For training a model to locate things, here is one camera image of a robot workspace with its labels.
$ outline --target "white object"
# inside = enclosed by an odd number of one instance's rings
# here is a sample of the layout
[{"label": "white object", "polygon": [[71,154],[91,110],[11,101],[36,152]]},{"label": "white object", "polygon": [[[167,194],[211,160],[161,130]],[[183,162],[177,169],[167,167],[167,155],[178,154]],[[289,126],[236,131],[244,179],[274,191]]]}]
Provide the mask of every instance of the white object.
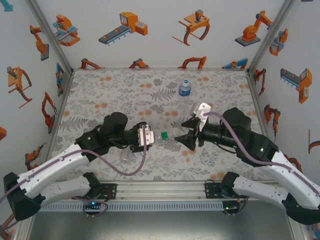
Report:
[{"label": "white object", "polygon": [[282,200],[286,200],[289,192],[283,187],[270,186],[243,176],[237,177],[233,184],[232,189],[238,195],[250,196],[285,209]]},{"label": "white object", "polygon": [[74,196],[84,196],[90,189],[90,183],[84,176],[69,181],[54,182],[40,192],[41,196],[45,197],[41,207]]},{"label": "white object", "polygon": [[201,132],[202,129],[204,128],[208,116],[204,116],[204,114],[209,113],[211,110],[211,106],[206,104],[205,102],[203,103],[195,103],[192,107],[192,112],[195,114],[196,118],[200,119],[200,125],[199,125],[199,131]]},{"label": "white object", "polygon": [[283,186],[289,193],[294,197],[301,207],[306,209],[318,210],[320,205],[320,197],[316,196],[316,193],[312,191],[301,179],[299,179],[293,172],[296,172],[305,180],[307,180],[313,187],[320,191],[320,187],[303,175],[299,170],[297,170],[284,156],[284,154],[279,151],[275,152],[272,160],[273,163],[280,163],[290,167],[292,170],[289,172],[287,169],[281,166],[260,166],[257,169],[267,173],[274,180],[276,180],[281,186]]},{"label": "white object", "polygon": [[[88,158],[86,156],[83,156],[81,153],[74,154],[72,156],[66,157],[65,159],[62,158],[62,156],[80,149],[81,148],[78,144],[71,144],[65,151],[51,158],[49,161],[41,164],[37,168],[21,173],[17,182],[20,183],[24,179],[28,180],[20,186],[22,190],[25,189],[25,195],[33,199],[34,197],[38,196],[38,194],[49,184],[59,179],[67,172],[81,165],[90,163]],[[60,161],[38,173],[35,177],[29,179],[29,176],[31,174],[40,169],[43,169],[45,166],[49,165],[57,159],[60,159]]]},{"label": "white object", "polygon": [[[150,130],[149,125],[144,125],[145,126],[145,140],[146,140],[146,145],[153,144],[155,142],[155,137],[154,137],[154,132]],[[138,137],[139,137],[139,146],[144,146],[144,131],[142,128],[139,128],[138,130]]]},{"label": "white object", "polygon": [[188,80],[183,80],[182,86],[188,87],[189,86],[189,81]]}]

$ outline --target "conveyor illustration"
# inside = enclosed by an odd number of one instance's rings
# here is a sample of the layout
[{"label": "conveyor illustration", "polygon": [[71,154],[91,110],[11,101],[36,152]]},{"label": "conveyor illustration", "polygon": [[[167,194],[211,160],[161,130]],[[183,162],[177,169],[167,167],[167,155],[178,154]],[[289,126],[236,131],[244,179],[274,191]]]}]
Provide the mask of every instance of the conveyor illustration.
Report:
[{"label": "conveyor illustration", "polygon": [[299,103],[303,104],[309,98],[309,86],[312,84],[312,74],[308,68],[300,76],[282,68],[280,76],[285,82],[295,86],[295,89],[299,92]]},{"label": "conveyor illustration", "polygon": [[145,36],[148,34],[148,25],[140,22],[138,16],[132,12],[122,12],[120,13],[121,25],[111,32],[103,35],[99,38],[99,42],[103,44],[114,43],[115,40],[119,39],[126,34],[133,34],[135,32]]}]

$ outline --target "black mount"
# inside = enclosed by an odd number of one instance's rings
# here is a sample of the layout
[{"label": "black mount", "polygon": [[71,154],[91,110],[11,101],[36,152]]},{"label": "black mount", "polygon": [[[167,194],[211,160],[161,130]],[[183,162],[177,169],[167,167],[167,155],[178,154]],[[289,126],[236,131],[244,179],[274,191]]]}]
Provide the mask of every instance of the black mount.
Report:
[{"label": "black mount", "polygon": [[[81,149],[91,150],[99,155],[105,155],[111,147],[123,149],[130,147],[134,152],[143,152],[144,147],[140,146],[138,131],[146,125],[145,121],[139,122],[129,130],[125,130],[128,118],[121,112],[113,112],[104,118],[102,125],[98,125],[93,130],[85,132],[75,140]],[[83,153],[90,162],[96,157],[90,153]]]}]

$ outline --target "patterned table surface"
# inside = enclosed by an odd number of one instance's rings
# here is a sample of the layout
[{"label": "patterned table surface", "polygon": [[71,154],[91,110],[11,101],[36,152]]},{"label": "patterned table surface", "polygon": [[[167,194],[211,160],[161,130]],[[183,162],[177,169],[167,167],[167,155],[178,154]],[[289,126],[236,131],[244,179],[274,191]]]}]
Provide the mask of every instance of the patterned table surface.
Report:
[{"label": "patterned table surface", "polygon": [[[179,96],[184,79],[191,85],[190,96]],[[252,119],[251,129],[260,133],[260,125],[244,71],[191,70],[78,70],[55,139],[52,156],[57,155],[84,132],[101,124],[106,115],[122,112],[129,121],[127,129],[146,121],[152,129],[180,127],[190,118],[195,102],[206,102],[223,113],[237,107]],[[218,123],[217,118],[210,122]],[[104,157],[124,172],[133,172],[140,164],[142,152],[131,161],[121,160],[121,150],[111,148]],[[96,159],[65,175],[69,180],[85,172],[94,172],[100,180],[198,181],[221,180],[227,171],[252,180],[270,179],[260,171],[241,162],[211,143],[197,147],[195,152],[178,142],[153,146],[147,153],[142,170],[130,177],[119,175]]]}]

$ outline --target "black bracket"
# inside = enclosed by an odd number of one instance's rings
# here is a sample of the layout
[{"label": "black bracket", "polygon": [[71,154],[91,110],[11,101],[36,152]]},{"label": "black bracket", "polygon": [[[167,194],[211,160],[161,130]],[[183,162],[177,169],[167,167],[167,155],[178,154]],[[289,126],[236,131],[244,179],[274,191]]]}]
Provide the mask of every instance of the black bracket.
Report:
[{"label": "black bracket", "polygon": [[98,199],[113,200],[117,196],[117,184],[115,183],[102,183],[101,192]]},{"label": "black bracket", "polygon": [[227,197],[222,193],[220,182],[207,182],[204,184],[205,198],[206,199],[245,199],[247,196],[237,195]]}]

